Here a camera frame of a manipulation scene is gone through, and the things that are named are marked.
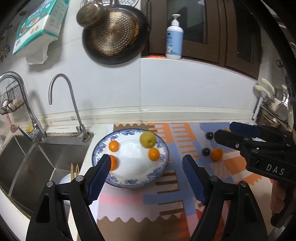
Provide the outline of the right hand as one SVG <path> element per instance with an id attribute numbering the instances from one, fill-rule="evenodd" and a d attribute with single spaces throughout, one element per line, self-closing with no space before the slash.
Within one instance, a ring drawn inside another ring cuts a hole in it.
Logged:
<path id="1" fill-rule="evenodd" d="M 271 191 L 271 203 L 270 209 L 273 213 L 280 213 L 285 206 L 286 192 L 278 181 L 273 181 L 273 187 Z"/>

